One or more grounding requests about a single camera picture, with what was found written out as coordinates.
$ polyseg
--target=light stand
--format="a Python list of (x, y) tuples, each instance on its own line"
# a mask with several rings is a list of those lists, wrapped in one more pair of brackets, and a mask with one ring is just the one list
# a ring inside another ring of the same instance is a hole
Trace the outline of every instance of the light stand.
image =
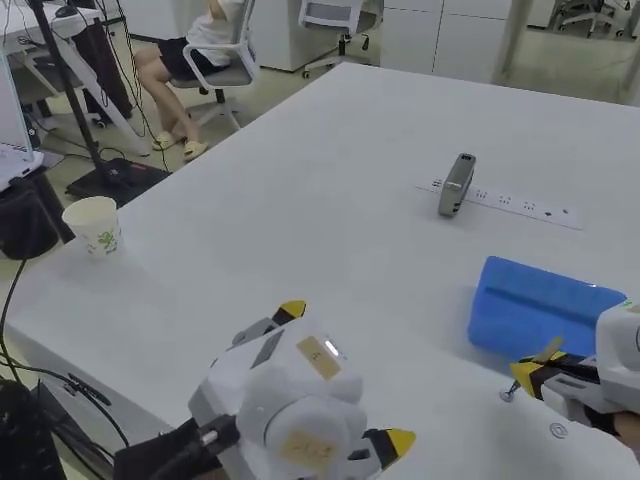
[(29, 6), (42, 32), (47, 49), (58, 70), (64, 92), (76, 118), (80, 133), (89, 151), (95, 170), (81, 177), (67, 187), (67, 193), (77, 197), (106, 196), (113, 198), (119, 207), (130, 202), (140, 194), (161, 182), (170, 175), (169, 172), (130, 162), (124, 158), (116, 158), (105, 162), (100, 157), (98, 147), (91, 136), (89, 125), (78, 101), (75, 90), (69, 79), (66, 64), (60, 55), (49, 20), (44, 11), (42, 0), (28, 0)]

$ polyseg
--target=slipper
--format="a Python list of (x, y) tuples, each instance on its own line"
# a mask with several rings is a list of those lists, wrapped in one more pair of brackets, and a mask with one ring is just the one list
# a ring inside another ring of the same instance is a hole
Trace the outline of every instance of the slipper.
[(151, 144), (151, 148), (153, 148), (156, 151), (158, 151), (158, 150), (166, 150), (168, 148), (173, 147), (176, 143), (178, 143), (178, 141), (179, 140), (177, 140), (171, 133), (166, 132), (166, 131), (160, 132), (153, 139), (153, 143)]
[(194, 140), (190, 140), (184, 145), (184, 161), (190, 162), (198, 158), (202, 155), (207, 148), (209, 148), (209, 144), (207, 142), (196, 142)]

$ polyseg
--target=disposable cup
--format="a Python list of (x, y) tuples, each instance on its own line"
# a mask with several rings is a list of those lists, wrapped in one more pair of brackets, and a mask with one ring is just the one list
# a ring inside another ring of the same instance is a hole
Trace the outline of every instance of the disposable cup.
[(62, 220), (76, 234), (93, 258), (107, 258), (122, 248), (122, 230), (116, 202), (89, 197), (69, 205)]

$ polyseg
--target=woman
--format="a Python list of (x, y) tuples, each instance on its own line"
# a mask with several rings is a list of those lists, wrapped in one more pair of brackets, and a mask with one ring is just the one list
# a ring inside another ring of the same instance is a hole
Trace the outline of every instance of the woman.
[[(233, 25), (237, 15), (242, 12), (242, 4), (242, 0), (209, 0), (209, 11), (195, 20), (186, 37), (161, 40), (157, 45), (135, 54), (138, 78), (145, 90), (153, 97), (162, 124), (162, 132), (155, 136), (153, 142), (154, 150), (164, 150), (174, 145), (177, 138), (172, 132), (178, 126), (186, 137), (185, 161), (193, 160), (207, 149), (208, 144), (200, 137), (198, 124), (189, 117), (167, 82), (172, 78), (180, 80), (196, 78), (182, 53), (187, 44), (231, 43)], [(193, 50), (191, 55), (196, 66), (205, 76), (225, 69), (230, 61), (228, 55), (217, 50)]]

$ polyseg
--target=power strip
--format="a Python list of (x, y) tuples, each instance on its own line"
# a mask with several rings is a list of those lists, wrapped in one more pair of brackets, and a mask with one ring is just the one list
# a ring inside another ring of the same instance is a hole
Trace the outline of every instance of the power strip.
[[(436, 178), (429, 185), (416, 185), (416, 188), (439, 195), (442, 192), (443, 182), (444, 180)], [(573, 207), (550, 207), (537, 200), (524, 200), (516, 195), (496, 193), (486, 188), (474, 187), (473, 185), (469, 187), (464, 201), (535, 218), (536, 220), (542, 220), (543, 222), (561, 225), (574, 230), (584, 230), (582, 215)]]

